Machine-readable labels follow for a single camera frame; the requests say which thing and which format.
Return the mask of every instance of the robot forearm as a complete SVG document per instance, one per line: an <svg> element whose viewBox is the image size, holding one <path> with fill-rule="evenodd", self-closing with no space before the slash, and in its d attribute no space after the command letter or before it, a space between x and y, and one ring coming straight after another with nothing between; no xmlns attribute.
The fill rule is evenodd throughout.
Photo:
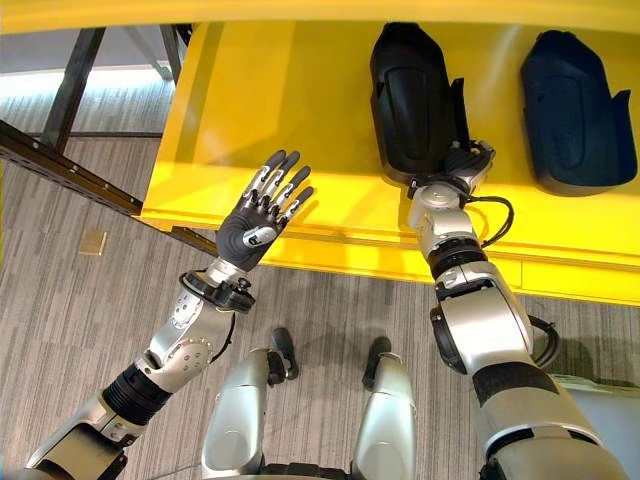
<svg viewBox="0 0 640 480"><path fill-rule="evenodd" d="M456 186L414 195L410 221L436 283L440 354L478 399L483 479L627 478L561 385L532 360L529 318L487 260Z"/></svg>
<svg viewBox="0 0 640 480"><path fill-rule="evenodd" d="M171 317L149 348L58 429L27 467L53 478L62 471L74 480L103 478L105 473L104 478L115 478L126 464L123 448L143 433L173 393L229 344L235 322L229 305L239 309L239 304L253 303L246 292L248 282L241 280L244 274L221 259L206 271L185 274ZM81 453L92 460L79 461Z"/></svg>

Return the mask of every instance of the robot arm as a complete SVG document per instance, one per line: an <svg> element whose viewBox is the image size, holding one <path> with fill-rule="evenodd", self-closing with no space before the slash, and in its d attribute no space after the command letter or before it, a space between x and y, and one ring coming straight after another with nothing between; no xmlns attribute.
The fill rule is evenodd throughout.
<svg viewBox="0 0 640 480"><path fill-rule="evenodd" d="M493 156L478 146L478 156ZM568 393L532 360L529 317L463 210L489 167L467 163L449 178L414 183L409 219L435 280L430 317L440 355L472 377L481 478L627 478Z"/></svg>
<svg viewBox="0 0 640 480"><path fill-rule="evenodd" d="M277 193L299 154L279 151L255 175L217 236L218 257L181 278L167 323L149 347L106 389L96 393L29 459L18 479L108 480L126 464L124 448L172 394L213 363L231 340L236 313L254 303L246 274L254 268L313 193L295 190L304 167Z"/></svg>

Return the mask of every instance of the yellow table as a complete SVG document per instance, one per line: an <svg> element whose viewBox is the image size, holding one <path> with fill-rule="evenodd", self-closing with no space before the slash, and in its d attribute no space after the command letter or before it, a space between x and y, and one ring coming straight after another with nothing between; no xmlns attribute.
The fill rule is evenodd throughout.
<svg viewBox="0 0 640 480"><path fill-rule="evenodd" d="M191 40L141 219L156 228L217 228L255 169L299 149L311 204L265 263L430 281L406 225L406 188L384 178L369 105L369 57L382 22L202 24ZM450 80L465 77L472 135L493 144L478 194L508 197L510 233L489 249L518 292L640 305L640 178L564 198L534 182L519 68L544 28L434 23ZM612 92L633 90L640 144L640 35L576 31L603 59ZM481 237L499 205L467 209Z"/></svg>
<svg viewBox="0 0 640 480"><path fill-rule="evenodd" d="M556 25L640 33L637 0L0 0L0 32L231 20Z"/></svg>

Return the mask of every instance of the gray carpet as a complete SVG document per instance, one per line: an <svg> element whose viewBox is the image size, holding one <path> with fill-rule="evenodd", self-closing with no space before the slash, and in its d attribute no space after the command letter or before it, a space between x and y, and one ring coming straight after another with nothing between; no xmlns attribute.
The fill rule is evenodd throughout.
<svg viewBox="0 0 640 480"><path fill-rule="evenodd" d="M168 104L170 93L161 83L139 97L92 91L83 102L82 128L161 128L166 109L159 105ZM107 97L128 98L117 109L110 103L110 122L100 107ZM47 101L0 103L0 116L37 130L44 117L33 105ZM29 104L33 111L25 110ZM157 147L156 140L72 140L67 154L142 198ZM27 171L4 167L0 452L12 469L147 346L174 302L178 275L210 258ZM102 257L76 254L88 227L109 232ZM386 334L415 389L419 478L476 478L481 459L470 381L438 357L427 321L435 300L430 286L265 267L252 272L251 281L258 302L240 317L228 352L154 418L129 449L122 478L157 478L197 464L225 374L250 348L264 346L278 325L290 328L302 373L269 394L267 461L348 467L367 399L360 384L367 348ZM565 339L552 371L640 384L640 310L523 301L530 313L557 322ZM163 478L197 479L199 470Z"/></svg>

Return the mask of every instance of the wire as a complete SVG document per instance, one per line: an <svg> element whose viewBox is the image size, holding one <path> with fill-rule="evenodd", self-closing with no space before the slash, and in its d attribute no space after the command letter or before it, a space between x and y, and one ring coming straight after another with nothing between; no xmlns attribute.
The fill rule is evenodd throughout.
<svg viewBox="0 0 640 480"><path fill-rule="evenodd" d="M480 245L480 247L485 248L485 247L488 247L489 245L494 244L495 242L500 240L502 237L504 237L507 234L507 232L511 229L516 212L513 209L513 205L511 205L511 202L506 198L498 197L498 196L474 197L472 195L467 195L466 201L467 203L472 203L472 202L501 203L504 206L506 206L507 209L509 210L509 213L507 214L507 219L504 221L500 229L489 240L485 240L484 242L482 242L482 245Z"/></svg>
<svg viewBox="0 0 640 480"><path fill-rule="evenodd" d="M196 468L202 465L201 463L194 463L193 465L185 465L184 467L177 468L172 470L171 472L161 473L160 475L156 475L155 477L149 477L147 480L158 480L160 478L169 477L171 475L175 475L176 473L184 472L185 470L190 470L192 468Z"/></svg>
<svg viewBox="0 0 640 480"><path fill-rule="evenodd" d="M544 370L553 363L560 353L560 335L558 335L553 323L545 322L533 315L529 315L529 320L531 325L542 330L547 335L547 345L540 356L534 360L536 365Z"/></svg>

